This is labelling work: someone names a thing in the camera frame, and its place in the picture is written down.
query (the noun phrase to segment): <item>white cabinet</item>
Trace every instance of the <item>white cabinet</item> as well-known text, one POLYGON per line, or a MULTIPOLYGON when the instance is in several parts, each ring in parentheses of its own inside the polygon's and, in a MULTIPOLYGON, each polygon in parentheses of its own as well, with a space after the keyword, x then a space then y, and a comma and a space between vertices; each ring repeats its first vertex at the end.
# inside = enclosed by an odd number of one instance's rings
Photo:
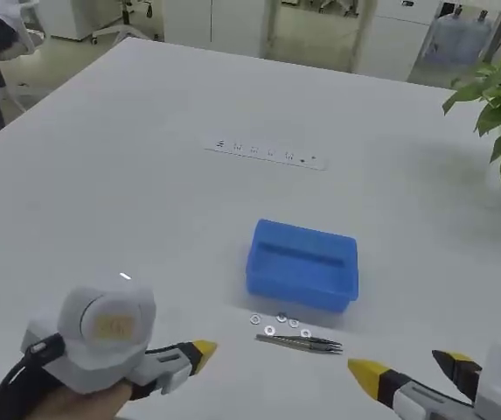
POLYGON ((53 37, 81 40, 111 24, 121 15, 113 0, 40 0, 38 13, 53 37))
POLYGON ((358 40, 353 72, 407 81, 435 19, 436 0, 379 0, 358 40))
POLYGON ((164 41, 262 57, 274 0, 163 0, 164 41))
POLYGON ((375 17, 354 73, 406 81, 427 33, 425 24, 375 17))
POLYGON ((431 25, 437 7, 435 0, 381 0, 376 16, 431 25))
POLYGON ((213 0, 212 49, 262 57, 268 39, 269 0, 213 0))
POLYGON ((163 0, 164 42, 209 48, 212 0, 163 0))

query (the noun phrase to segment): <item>finger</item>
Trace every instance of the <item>finger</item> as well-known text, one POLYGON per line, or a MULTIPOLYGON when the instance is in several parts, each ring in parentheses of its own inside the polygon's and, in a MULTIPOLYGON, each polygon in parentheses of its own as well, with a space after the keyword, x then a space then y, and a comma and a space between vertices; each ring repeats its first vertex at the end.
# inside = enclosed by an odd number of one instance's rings
POLYGON ((119 382, 112 388, 83 397, 68 409, 66 418, 73 420, 109 420, 131 397, 132 388, 119 382))

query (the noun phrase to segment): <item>white lab coat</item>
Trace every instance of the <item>white lab coat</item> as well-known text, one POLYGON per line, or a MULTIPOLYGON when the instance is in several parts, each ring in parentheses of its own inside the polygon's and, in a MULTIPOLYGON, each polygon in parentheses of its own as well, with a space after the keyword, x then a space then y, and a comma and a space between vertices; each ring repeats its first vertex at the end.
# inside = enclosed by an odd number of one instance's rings
POLYGON ((18 0, 0 0, 0 19, 17 32, 19 42, 26 46, 27 52, 34 53, 34 44, 29 32, 24 27, 18 0))

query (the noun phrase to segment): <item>floor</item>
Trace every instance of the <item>floor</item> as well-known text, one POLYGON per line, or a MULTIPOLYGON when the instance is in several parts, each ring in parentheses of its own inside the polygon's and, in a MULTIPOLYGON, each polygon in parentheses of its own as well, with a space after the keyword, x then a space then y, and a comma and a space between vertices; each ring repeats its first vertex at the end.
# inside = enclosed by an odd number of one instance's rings
MULTIPOLYGON (((163 34, 160 0, 153 0, 153 18, 145 16, 146 9, 131 15, 132 24, 147 34, 163 34)), ((355 43, 359 19, 344 17, 338 4, 318 13, 309 0, 298 6, 279 4, 275 13, 273 33, 267 58, 311 67, 346 71, 351 49, 355 43)), ((33 55, 0 63, 7 81, 13 85, 26 84, 32 88, 53 91, 75 74, 97 60, 112 46, 113 36, 100 37, 97 45, 89 40, 76 42, 49 38, 33 55)), ((7 122, 20 115, 10 101, 1 100, 7 122)), ((34 101, 24 101, 29 108, 34 101)))

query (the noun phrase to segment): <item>human hand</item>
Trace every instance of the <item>human hand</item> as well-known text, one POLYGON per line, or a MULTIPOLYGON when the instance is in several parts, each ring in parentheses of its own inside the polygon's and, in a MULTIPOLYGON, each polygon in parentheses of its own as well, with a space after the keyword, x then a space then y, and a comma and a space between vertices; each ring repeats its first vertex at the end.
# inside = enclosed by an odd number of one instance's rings
POLYGON ((132 386, 125 381, 88 395, 61 387, 48 395, 25 420, 112 420, 131 394, 132 386))

